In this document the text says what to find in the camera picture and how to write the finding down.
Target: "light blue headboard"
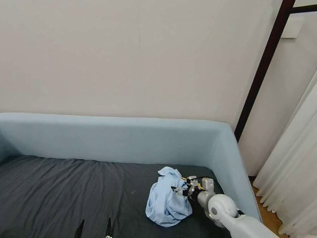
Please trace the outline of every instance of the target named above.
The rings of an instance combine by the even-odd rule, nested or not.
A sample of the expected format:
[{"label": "light blue headboard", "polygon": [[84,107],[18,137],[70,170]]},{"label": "light blue headboard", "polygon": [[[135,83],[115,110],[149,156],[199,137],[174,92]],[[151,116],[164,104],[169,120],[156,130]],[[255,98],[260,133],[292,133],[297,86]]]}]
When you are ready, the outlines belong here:
[{"label": "light blue headboard", "polygon": [[0,160],[13,155],[204,166],[242,211],[260,220],[227,123],[3,113]]}]

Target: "light blue cloth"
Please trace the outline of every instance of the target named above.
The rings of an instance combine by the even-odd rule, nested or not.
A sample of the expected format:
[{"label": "light blue cloth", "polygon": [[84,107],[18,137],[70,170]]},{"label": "light blue cloth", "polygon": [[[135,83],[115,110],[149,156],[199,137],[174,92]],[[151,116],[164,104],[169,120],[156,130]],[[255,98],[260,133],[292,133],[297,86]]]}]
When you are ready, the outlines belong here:
[{"label": "light blue cloth", "polygon": [[187,188],[186,181],[171,167],[164,167],[158,173],[162,177],[151,187],[145,213],[156,224],[172,227],[192,214],[187,197],[177,196],[171,189],[171,186]]}]

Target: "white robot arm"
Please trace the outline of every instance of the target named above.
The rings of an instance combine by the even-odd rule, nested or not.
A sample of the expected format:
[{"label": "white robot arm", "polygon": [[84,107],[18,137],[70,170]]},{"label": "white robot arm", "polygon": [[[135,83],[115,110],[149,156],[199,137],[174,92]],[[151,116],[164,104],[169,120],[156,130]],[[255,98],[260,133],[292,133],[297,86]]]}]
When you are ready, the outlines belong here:
[{"label": "white robot arm", "polygon": [[265,225],[253,217],[240,215],[234,201],[225,194],[215,194],[213,179],[203,178],[202,187],[196,176],[187,178],[188,189],[174,188],[175,194],[188,196],[198,203],[205,215],[219,227],[226,227],[232,238],[278,238]]},{"label": "white robot arm", "polygon": [[215,224],[222,224],[232,238],[278,238],[253,217],[239,215],[234,201],[227,195],[216,194],[208,202],[208,212]]}]

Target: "sheer curtain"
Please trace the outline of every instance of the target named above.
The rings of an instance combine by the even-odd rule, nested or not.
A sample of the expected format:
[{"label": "sheer curtain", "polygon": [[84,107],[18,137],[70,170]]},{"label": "sheer curtain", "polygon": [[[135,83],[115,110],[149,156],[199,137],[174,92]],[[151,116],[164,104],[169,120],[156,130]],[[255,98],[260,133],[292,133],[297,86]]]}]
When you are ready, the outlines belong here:
[{"label": "sheer curtain", "polygon": [[279,233],[317,238],[317,72],[253,185]]}]

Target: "gray bed sheet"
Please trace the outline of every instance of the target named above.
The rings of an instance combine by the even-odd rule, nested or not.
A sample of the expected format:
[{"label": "gray bed sheet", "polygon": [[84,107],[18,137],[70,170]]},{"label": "gray bed sheet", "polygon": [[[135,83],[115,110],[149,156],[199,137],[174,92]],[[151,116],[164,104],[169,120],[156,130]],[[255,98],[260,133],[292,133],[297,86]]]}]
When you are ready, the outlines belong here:
[{"label": "gray bed sheet", "polygon": [[[11,157],[0,166],[1,238],[104,238],[111,217],[113,238],[229,238],[198,205],[171,228],[145,215],[149,191],[166,165]],[[172,165],[183,177],[210,176],[204,167]]]}]

